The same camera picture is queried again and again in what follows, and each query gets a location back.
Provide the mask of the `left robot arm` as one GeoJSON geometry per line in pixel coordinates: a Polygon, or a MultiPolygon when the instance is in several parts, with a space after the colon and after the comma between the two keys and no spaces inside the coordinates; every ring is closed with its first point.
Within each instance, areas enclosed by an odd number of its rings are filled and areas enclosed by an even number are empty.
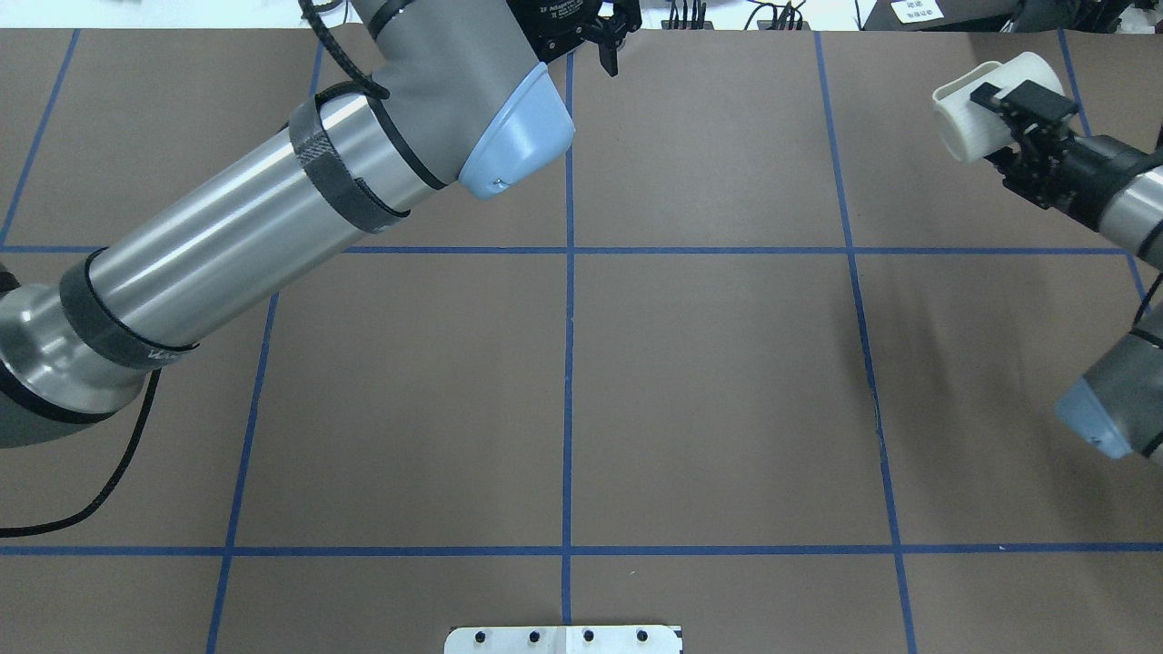
{"type": "Polygon", "coordinates": [[[254,303],[457,183],[495,197],[563,156],[576,128],[549,62],[598,47],[607,74],[637,1],[356,1],[383,56],[209,182],[53,285],[3,290],[3,447],[101,422],[154,370],[254,303]]]}

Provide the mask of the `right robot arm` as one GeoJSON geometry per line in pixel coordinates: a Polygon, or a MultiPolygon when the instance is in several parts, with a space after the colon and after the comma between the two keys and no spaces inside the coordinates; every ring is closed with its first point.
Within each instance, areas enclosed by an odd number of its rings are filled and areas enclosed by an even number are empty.
{"type": "Polygon", "coordinates": [[[1068,465],[1160,472],[1160,183],[1146,202],[1126,191],[1158,166],[1108,135],[1075,131],[1079,105],[1039,85],[1004,91],[976,83],[969,95],[1007,142],[982,157],[999,191],[1016,179],[1025,215],[1085,232],[1097,247],[1014,247],[957,261],[950,298],[980,311],[962,335],[975,355],[947,353],[942,388],[963,420],[948,438],[970,452],[970,431],[997,452],[1064,455],[1068,465]]]}

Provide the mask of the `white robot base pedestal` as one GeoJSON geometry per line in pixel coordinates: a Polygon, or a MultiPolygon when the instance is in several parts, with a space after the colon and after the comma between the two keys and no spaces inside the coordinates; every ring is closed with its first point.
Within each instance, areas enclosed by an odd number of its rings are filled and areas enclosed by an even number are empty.
{"type": "Polygon", "coordinates": [[[657,624],[472,626],[452,630],[444,653],[684,653],[682,628],[657,624]]]}

